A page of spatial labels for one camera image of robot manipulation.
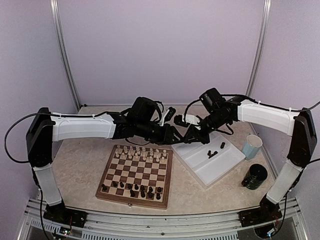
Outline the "black chess rook corner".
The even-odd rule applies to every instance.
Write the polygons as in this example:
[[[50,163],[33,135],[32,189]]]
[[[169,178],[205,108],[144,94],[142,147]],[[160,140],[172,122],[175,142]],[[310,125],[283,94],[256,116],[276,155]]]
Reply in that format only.
[[[106,192],[108,190],[108,187],[104,184],[102,184],[101,187],[102,187],[102,191],[104,191],[104,192]]]

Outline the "white plastic tray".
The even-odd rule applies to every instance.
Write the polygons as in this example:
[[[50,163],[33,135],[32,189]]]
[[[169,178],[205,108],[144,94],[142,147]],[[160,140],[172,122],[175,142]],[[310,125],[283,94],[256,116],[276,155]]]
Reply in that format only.
[[[177,159],[204,189],[211,187],[245,159],[245,155],[222,134],[214,131],[209,136],[208,144],[193,142],[172,146]],[[225,142],[223,149],[220,148],[222,142]],[[218,153],[209,158],[208,151]]]

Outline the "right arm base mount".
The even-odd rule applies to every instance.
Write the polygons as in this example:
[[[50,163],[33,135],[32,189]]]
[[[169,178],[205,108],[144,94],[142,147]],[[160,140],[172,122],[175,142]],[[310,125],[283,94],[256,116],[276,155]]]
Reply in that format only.
[[[277,209],[273,212],[269,212],[268,210],[262,210],[261,208],[253,208],[240,211],[238,216],[241,226],[244,228],[274,221],[276,218],[280,219],[283,215],[282,212]]]

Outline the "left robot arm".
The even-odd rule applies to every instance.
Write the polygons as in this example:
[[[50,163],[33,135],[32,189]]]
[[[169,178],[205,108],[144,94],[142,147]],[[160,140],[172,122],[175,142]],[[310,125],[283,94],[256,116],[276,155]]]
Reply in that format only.
[[[168,123],[173,115],[172,110],[162,113],[159,102],[146,97],[138,97],[131,107],[121,112],[72,115],[40,108],[27,131],[26,146],[34,181],[42,191],[48,212],[61,223],[70,218],[52,167],[53,143],[71,139],[119,140],[138,136],[151,144],[173,145],[183,138]]]

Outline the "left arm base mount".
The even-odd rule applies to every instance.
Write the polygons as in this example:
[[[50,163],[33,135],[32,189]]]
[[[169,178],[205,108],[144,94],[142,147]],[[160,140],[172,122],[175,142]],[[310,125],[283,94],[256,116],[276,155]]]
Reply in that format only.
[[[85,211],[69,208],[66,208],[62,211],[45,210],[43,218],[71,227],[84,228],[87,219],[87,213]]]

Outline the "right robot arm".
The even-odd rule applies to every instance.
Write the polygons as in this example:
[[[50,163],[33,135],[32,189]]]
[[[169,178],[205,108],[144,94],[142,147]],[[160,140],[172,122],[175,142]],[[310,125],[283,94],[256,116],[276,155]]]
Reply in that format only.
[[[274,106],[254,100],[242,94],[221,94],[216,88],[202,93],[198,99],[207,116],[188,116],[188,105],[182,114],[182,122],[188,129],[185,143],[207,144],[209,134],[234,122],[248,123],[276,134],[278,143],[273,146],[286,150],[281,154],[282,165],[277,177],[256,210],[256,218],[266,222],[275,212],[279,202],[299,182],[305,168],[312,162],[317,146],[317,134],[310,108],[292,109]]]

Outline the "wooden chess board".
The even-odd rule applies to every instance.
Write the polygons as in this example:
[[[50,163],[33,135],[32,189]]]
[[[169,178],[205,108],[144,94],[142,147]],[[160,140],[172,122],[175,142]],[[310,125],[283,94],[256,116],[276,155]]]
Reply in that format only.
[[[114,145],[106,162],[104,172],[95,196],[100,200],[134,205],[146,208],[166,209],[169,202],[173,151],[146,146]],[[102,184],[107,191],[102,191]],[[135,197],[131,197],[128,184],[132,184]],[[145,187],[145,197],[141,197],[140,186]],[[153,188],[153,199],[148,199],[149,187]]]

